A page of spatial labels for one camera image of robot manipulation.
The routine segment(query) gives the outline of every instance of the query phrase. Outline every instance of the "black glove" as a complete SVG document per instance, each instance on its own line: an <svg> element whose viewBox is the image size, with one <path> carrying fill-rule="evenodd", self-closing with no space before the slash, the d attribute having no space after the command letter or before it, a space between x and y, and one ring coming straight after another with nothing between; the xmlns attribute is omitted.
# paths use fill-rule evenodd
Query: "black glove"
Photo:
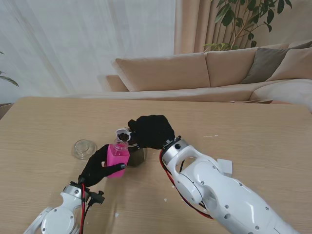
<svg viewBox="0 0 312 234"><path fill-rule="evenodd" d="M160 150L167 144L167 140L175 139L175 132L165 116L141 116L136 121L128 122L131 129L131 139L140 148L153 148Z"/></svg>
<svg viewBox="0 0 312 234"><path fill-rule="evenodd" d="M92 155L78 180L83 179L86 187L99 183L104 177L118 172L126 167L124 163L119 163L110 167L103 167L102 162L106 162L108 145L104 145Z"/></svg>

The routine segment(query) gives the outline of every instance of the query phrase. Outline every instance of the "pink bottle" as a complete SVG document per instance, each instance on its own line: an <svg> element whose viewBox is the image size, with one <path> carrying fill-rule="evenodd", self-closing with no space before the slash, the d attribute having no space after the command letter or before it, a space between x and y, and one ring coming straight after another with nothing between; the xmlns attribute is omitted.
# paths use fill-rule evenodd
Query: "pink bottle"
<svg viewBox="0 0 312 234"><path fill-rule="evenodd" d="M107 166L113 166L118 163L124 163L127 165L130 154L128 151L128 143L118 140L115 140L114 144L108 145L107 150ZM122 177L125 173L125 169L119 172L115 172L108 178Z"/></svg>

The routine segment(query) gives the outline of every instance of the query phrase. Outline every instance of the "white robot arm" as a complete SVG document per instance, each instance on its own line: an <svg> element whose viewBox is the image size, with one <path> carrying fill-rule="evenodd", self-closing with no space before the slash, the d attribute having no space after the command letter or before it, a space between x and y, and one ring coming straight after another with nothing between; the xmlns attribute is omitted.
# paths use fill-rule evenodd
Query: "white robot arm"
<svg viewBox="0 0 312 234"><path fill-rule="evenodd" d="M195 161L178 173L176 166L193 157ZM190 203L203 202L210 216L232 234L299 234L283 221L255 192L237 179L224 175L211 157L180 138L165 147L162 162L175 186Z"/></svg>
<svg viewBox="0 0 312 234"><path fill-rule="evenodd" d="M76 222L75 210L82 205L81 193L80 186L71 182L60 193L63 197L63 204L55 208L47 207L44 209L24 234L35 234L39 228L42 234L78 234L80 222ZM103 194L102 191L96 194L86 188L84 198L87 201L91 197L90 206L94 203L102 204L105 199Z"/></svg>

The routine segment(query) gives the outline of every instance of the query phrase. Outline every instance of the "red cable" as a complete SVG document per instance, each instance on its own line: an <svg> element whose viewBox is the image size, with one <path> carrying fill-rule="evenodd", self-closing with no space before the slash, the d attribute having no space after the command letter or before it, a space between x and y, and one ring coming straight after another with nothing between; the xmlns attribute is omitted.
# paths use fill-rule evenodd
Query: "red cable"
<svg viewBox="0 0 312 234"><path fill-rule="evenodd" d="M80 231L79 233L82 234L82 230L83 230L83 220L84 220L84 184L82 184L82 209L81 209L81 221L80 221Z"/></svg>
<svg viewBox="0 0 312 234"><path fill-rule="evenodd" d="M162 162L162 160L161 160L161 154L162 154L162 150L160 151L160 154L159 154L159 162L160 162L161 166L163 167L163 169L165 170L165 172L166 172L166 174L167 174L169 180L171 181L171 183L172 183L174 186L176 186L174 180L173 180L172 177L171 177L170 172L168 171L168 169L165 167L165 165L163 164L163 162ZM209 214L206 214L206 213L204 213L204 212L198 210L197 208L195 208L188 200L186 200L186 199L182 196L182 194L179 192L178 189L177 189L177 192L180 194L180 196L182 197L182 199L183 199L190 207L192 207L194 210L196 210L196 211L197 211L198 213L200 213L202 216L204 216L204 217L206 217L206 218L209 218L209 219L213 219Z"/></svg>

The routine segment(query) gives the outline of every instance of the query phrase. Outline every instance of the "white sheer curtain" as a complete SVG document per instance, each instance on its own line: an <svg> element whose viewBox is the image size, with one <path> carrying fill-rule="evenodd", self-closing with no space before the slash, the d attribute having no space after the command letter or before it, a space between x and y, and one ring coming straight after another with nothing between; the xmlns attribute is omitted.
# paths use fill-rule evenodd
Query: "white sheer curtain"
<svg viewBox="0 0 312 234"><path fill-rule="evenodd" d="M111 60L174 52L175 0L0 0L0 103L107 91Z"/></svg>

